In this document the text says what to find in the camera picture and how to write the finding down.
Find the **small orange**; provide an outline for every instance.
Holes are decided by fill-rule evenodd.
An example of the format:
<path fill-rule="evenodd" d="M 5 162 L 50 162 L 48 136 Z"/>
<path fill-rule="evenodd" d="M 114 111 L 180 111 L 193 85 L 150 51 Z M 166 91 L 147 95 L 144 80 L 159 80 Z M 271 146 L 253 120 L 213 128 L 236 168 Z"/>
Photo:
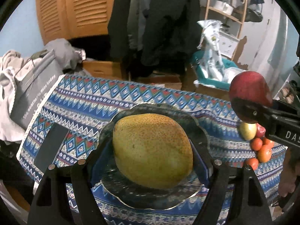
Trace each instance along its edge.
<path fill-rule="evenodd" d="M 271 159 L 272 151 L 269 145 L 263 145 L 258 151 L 257 158 L 259 162 L 266 163 Z"/>
<path fill-rule="evenodd" d="M 255 138 L 251 141 L 250 147 L 254 151 L 259 151 L 263 146 L 263 141 L 260 138 Z"/>
<path fill-rule="evenodd" d="M 250 165 L 253 170 L 258 168 L 258 160 L 256 158 L 250 158 L 245 161 L 246 164 Z"/>
<path fill-rule="evenodd" d="M 266 137 L 262 138 L 262 144 L 263 145 L 269 145 L 271 148 L 274 147 L 274 141 L 267 139 Z"/>

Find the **teal plastic bin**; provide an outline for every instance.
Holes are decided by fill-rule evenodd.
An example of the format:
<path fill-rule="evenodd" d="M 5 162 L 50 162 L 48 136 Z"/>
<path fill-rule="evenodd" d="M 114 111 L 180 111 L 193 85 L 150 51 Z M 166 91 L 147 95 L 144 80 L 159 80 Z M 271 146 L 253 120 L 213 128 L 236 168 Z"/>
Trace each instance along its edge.
<path fill-rule="evenodd" d="M 229 90 L 229 83 L 226 82 L 222 82 L 222 81 L 217 81 L 217 80 L 213 80 L 213 79 L 206 79 L 204 77 L 204 74 L 202 72 L 201 67 L 198 65 L 198 60 L 201 59 L 204 55 L 204 51 L 197 51 L 193 54 L 192 58 L 191 58 L 191 64 L 194 68 L 194 71 L 197 75 L 198 81 L 199 83 L 205 84 L 205 85 L 213 85 L 218 89 L 222 89 L 222 90 Z M 222 58 L 222 61 L 224 63 L 225 68 L 230 68 L 230 67 L 235 67 L 237 68 L 237 65 L 233 62 L 230 61 L 228 59 Z"/>

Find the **blue patterned tablecloth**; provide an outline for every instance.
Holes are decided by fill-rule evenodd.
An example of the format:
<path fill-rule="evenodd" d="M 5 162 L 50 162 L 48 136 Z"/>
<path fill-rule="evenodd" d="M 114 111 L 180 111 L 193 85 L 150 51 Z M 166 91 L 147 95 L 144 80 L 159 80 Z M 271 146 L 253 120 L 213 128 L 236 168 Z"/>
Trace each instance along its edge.
<path fill-rule="evenodd" d="M 58 167 L 74 164 L 86 158 L 97 147 L 101 129 L 112 117 L 139 103 L 167 103 L 195 116 L 210 135 L 210 153 L 232 166 L 240 167 L 247 158 L 255 157 L 249 143 L 237 131 L 238 118 L 229 102 L 187 91 L 154 87 L 132 82 L 64 76 L 43 105 L 18 156 L 28 174 L 40 182 L 43 173 L 33 162 L 39 147 L 54 122 L 70 129 L 54 163 Z M 269 202 L 275 198 L 286 148 L 275 144 L 272 158 L 260 164 L 256 174 Z M 232 186 L 228 186 L 219 224 L 225 222 Z M 203 186 L 196 196 L 171 210 L 137 210 L 123 205 L 108 193 L 101 183 L 93 188 L 97 204 L 111 224 L 192 224 L 198 214 L 207 189 Z M 69 203 L 78 211 L 71 185 L 67 185 Z"/>

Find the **hand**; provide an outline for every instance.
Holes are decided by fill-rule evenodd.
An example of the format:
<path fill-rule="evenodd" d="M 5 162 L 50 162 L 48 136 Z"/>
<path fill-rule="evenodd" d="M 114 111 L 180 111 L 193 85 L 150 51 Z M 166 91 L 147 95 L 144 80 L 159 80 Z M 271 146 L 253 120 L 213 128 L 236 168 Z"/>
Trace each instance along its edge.
<path fill-rule="evenodd" d="M 293 193 L 296 186 L 295 181 L 297 176 L 300 176 L 300 162 L 297 162 L 295 166 L 295 171 L 289 165 L 291 158 L 291 149 L 288 148 L 285 154 L 283 162 L 283 170 L 280 174 L 280 182 L 278 187 L 278 193 L 280 196 L 285 197 L 288 193 Z"/>

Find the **louvered door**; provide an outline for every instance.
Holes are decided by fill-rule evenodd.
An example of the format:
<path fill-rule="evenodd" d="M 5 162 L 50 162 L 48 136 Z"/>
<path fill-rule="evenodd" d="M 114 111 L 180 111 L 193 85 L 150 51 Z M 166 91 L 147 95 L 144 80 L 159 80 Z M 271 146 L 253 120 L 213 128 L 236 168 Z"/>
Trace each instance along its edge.
<path fill-rule="evenodd" d="M 114 0 L 66 0 L 72 38 L 108 34 Z"/>
<path fill-rule="evenodd" d="M 56 38 L 71 38 L 65 0 L 36 0 L 36 8 L 44 44 Z"/>

